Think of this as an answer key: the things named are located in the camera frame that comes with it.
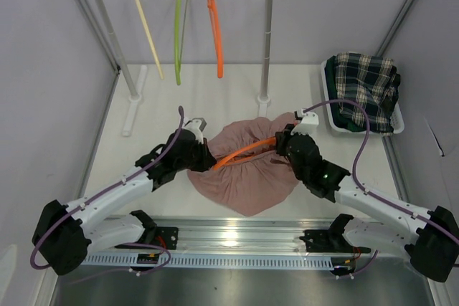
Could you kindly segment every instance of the pink cloth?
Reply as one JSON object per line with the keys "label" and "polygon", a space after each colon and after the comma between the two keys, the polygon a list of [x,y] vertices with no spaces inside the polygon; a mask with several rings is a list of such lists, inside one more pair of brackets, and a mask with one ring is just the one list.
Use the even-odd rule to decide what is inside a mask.
{"label": "pink cloth", "polygon": [[[256,118],[234,122],[209,141],[210,152],[219,160],[247,145],[273,137],[294,121],[292,113],[285,113],[274,121]],[[188,177],[199,193],[245,216],[256,215],[284,201],[298,184],[287,160],[273,150],[217,171],[188,171]]]}

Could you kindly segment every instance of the white basket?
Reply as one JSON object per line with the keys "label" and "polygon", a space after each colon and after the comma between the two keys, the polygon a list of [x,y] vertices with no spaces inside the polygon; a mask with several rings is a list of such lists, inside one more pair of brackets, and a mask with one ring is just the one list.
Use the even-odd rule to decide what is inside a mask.
{"label": "white basket", "polygon": [[[328,97],[327,81],[325,77],[325,66],[326,65],[327,65],[327,61],[324,61],[321,64],[322,86],[323,86],[323,93],[325,95],[325,99],[329,100],[330,98]],[[360,134],[360,135],[365,134],[365,131],[351,132],[350,130],[336,127],[335,124],[333,123],[333,116],[331,114],[331,106],[327,104],[326,108],[327,108],[328,121],[330,122],[330,126],[335,131],[340,132],[340,133],[351,133],[351,134]],[[400,134],[404,130],[404,122],[403,122],[402,113],[400,112],[399,103],[395,105],[394,112],[392,113],[392,116],[390,117],[390,123],[392,127],[394,128],[394,134]]]}

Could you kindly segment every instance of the white wall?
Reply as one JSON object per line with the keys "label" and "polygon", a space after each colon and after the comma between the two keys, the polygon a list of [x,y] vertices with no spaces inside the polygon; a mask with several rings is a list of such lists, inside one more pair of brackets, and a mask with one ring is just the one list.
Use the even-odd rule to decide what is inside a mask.
{"label": "white wall", "polygon": [[[404,0],[274,0],[271,61],[320,63],[340,51],[375,52]],[[105,0],[129,62],[150,62],[133,0]],[[265,0],[216,0],[226,62],[259,63]],[[158,55],[173,62],[175,0],[143,0]],[[214,62],[206,0],[191,0],[184,62]]]}
{"label": "white wall", "polygon": [[[405,130],[394,136],[410,201],[459,221],[459,0],[418,0],[386,55],[397,61]],[[440,157],[435,133],[445,157]],[[459,305],[459,269],[447,282]]]}
{"label": "white wall", "polygon": [[75,196],[114,75],[75,0],[0,9],[0,257],[19,250],[0,303],[25,306],[42,276],[29,266],[35,225],[47,202]]}

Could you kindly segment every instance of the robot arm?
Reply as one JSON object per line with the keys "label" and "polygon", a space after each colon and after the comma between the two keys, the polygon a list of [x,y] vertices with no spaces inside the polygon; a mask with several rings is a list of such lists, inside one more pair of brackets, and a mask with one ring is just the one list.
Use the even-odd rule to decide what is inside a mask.
{"label": "robot arm", "polygon": [[85,196],[64,205],[57,200],[47,204],[32,238],[34,245],[63,216],[72,214],[39,248],[53,270],[58,275],[67,274],[78,267],[88,254],[120,244],[151,244],[155,238],[156,224],[143,211],[134,211],[116,220],[104,220],[122,206],[172,181],[179,171],[191,169],[203,172],[211,168],[216,161],[202,135],[205,126],[202,118],[189,121],[175,144],[156,165],[148,167],[158,158],[157,151],[164,149],[174,134],[169,136],[165,145],[157,146],[138,159],[116,187],[102,189],[102,195],[94,200]]}
{"label": "robot arm", "polygon": [[459,228],[451,212],[442,207],[430,211],[373,188],[361,190],[348,170],[322,158],[318,146],[308,135],[308,128],[314,125],[311,114],[297,112],[301,123],[287,125],[283,132],[276,133],[277,153],[288,158],[296,178],[312,194],[350,206],[382,223],[366,223],[341,214],[328,230],[330,242],[339,246],[344,240],[353,247],[381,249],[409,260],[418,272],[430,279],[446,281],[459,256],[459,246],[422,219],[429,219],[458,238]]}

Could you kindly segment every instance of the white shelf surface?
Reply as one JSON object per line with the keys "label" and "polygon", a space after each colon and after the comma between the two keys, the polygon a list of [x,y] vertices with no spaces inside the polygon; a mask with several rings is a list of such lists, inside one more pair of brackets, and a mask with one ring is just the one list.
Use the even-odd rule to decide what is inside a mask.
{"label": "white shelf surface", "polygon": [[[138,75],[140,65],[131,65]],[[165,143],[179,123],[177,108],[182,105],[188,118],[203,117],[207,121],[204,136],[218,134],[225,125],[257,116],[255,101],[260,87],[261,66],[258,64],[226,64],[224,77],[217,78],[214,64],[184,64],[182,85],[177,86],[174,66],[163,65],[165,80],[160,80],[156,66],[148,66],[143,100],[132,136],[121,135],[128,111],[129,91],[121,75],[103,128],[98,150],[85,191],[93,195],[102,187],[119,180],[137,159],[159,143]],[[271,105],[268,117],[273,120],[285,112],[293,112],[324,100],[320,65],[282,64],[270,67]],[[313,136],[322,156],[351,170],[361,135],[333,133],[324,108],[316,110],[320,125]],[[397,197],[382,139],[370,137],[357,168],[359,178],[380,191]],[[242,218],[241,214],[203,197],[189,182],[186,172],[151,195],[135,200],[114,215],[143,209],[151,216]],[[256,219],[332,219],[340,213],[365,216],[346,206],[318,199],[299,184],[284,202],[254,216]]]}

